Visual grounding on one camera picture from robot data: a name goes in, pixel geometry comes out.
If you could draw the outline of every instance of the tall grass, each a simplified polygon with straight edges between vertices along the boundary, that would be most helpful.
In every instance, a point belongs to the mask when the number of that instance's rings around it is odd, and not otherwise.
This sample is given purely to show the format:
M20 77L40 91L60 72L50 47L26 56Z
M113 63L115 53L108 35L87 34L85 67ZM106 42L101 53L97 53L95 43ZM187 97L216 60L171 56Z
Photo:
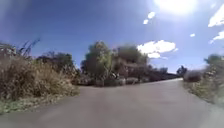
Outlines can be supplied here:
M0 63L0 99L73 95L76 88L51 65L15 56Z

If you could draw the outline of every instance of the asphalt road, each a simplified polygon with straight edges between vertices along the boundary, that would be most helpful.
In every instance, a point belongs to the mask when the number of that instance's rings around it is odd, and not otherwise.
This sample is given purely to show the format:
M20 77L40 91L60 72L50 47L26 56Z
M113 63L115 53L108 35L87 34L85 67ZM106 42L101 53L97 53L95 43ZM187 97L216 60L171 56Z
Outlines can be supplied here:
M1 116L0 128L223 128L224 110L187 93L181 84L81 87L80 95L56 105Z

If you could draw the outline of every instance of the sun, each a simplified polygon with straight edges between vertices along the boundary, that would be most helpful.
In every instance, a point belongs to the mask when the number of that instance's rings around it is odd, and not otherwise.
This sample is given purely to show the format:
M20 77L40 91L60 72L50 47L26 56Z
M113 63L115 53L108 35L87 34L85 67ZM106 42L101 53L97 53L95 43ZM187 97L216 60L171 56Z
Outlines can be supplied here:
M154 0L161 11L184 15L196 9L198 0Z

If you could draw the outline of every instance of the sky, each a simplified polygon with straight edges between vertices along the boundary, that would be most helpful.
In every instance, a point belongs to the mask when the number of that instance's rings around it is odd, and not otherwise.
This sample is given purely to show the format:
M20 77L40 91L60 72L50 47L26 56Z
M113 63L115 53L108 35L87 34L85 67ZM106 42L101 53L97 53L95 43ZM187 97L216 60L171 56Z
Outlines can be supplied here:
M136 45L155 67L201 69L224 54L222 0L0 0L0 40L15 46L41 38L33 56L72 54L77 66L89 45Z

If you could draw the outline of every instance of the tree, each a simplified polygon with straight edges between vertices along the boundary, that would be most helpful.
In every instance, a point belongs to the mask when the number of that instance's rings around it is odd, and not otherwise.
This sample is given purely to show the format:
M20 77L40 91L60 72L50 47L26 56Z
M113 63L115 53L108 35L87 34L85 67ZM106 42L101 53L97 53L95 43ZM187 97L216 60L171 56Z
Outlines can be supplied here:
M147 64L147 56L141 54L134 45L124 45L117 48L117 57L126 63Z
M177 70L177 75L183 77L184 74L187 72L187 68L185 68L183 65Z
M140 69L147 66L148 57L141 54L134 45L124 45L113 50L114 71L127 78L140 78Z
M162 67L159 69L159 72L163 73L163 74L166 74L168 71L168 68L167 67Z
M206 59L204 59L205 60L205 62L207 63L207 64L215 64L215 63L217 63L218 61L222 61L222 56L220 56L220 55L218 55L218 54L212 54L212 55L210 55L208 58L206 58Z
M36 60L52 64L57 72L72 76L75 75L75 66L71 54L48 52L38 57Z
M100 80L104 86L104 80L110 75L112 69L111 51L104 42L96 42L89 47L89 53L82 61L81 68L95 80Z

